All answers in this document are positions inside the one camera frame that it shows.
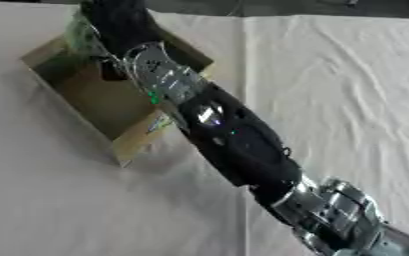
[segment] silver metal joint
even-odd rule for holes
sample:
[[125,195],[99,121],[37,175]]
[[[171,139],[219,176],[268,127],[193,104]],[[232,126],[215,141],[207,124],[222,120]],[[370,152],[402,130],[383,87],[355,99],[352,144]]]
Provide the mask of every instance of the silver metal joint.
[[342,249],[369,250],[381,232],[375,202],[351,184],[330,179],[317,186],[308,177],[272,209],[317,255],[332,256]]

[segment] white tablecloth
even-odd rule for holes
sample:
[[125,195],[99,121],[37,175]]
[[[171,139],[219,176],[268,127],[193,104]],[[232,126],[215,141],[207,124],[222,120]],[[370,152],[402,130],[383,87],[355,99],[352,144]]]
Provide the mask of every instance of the white tablecloth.
[[[0,3],[0,256],[311,255],[174,128],[126,170],[18,58],[72,7]],[[409,20],[155,14],[310,177],[363,188],[409,231]]]

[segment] robotic arm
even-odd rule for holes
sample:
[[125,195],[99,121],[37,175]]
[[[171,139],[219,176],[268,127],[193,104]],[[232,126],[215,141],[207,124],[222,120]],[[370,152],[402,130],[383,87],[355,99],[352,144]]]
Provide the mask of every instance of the robotic arm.
[[81,5],[106,79],[132,79],[200,153],[300,241],[322,256],[409,256],[409,235],[389,226],[375,202],[345,181],[315,184],[276,133],[240,101],[167,53],[143,2]]

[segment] green led light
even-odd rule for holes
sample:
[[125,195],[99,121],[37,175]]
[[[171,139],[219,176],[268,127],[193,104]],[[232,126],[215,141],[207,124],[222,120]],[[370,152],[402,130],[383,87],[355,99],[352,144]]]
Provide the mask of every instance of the green led light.
[[157,97],[152,97],[152,98],[151,98],[151,103],[153,103],[153,104],[159,103],[159,98],[157,98]]

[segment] cardboard box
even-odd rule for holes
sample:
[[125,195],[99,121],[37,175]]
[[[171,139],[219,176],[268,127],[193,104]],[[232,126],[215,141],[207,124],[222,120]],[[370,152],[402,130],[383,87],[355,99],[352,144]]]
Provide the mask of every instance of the cardboard box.
[[[210,58],[173,34],[159,32],[169,53],[181,64],[198,72],[212,64]],[[109,142],[121,166],[171,123],[130,80],[103,81],[96,63],[72,53],[63,36],[26,54],[22,61],[42,84],[77,111],[85,121],[84,129],[94,129],[97,139]]]

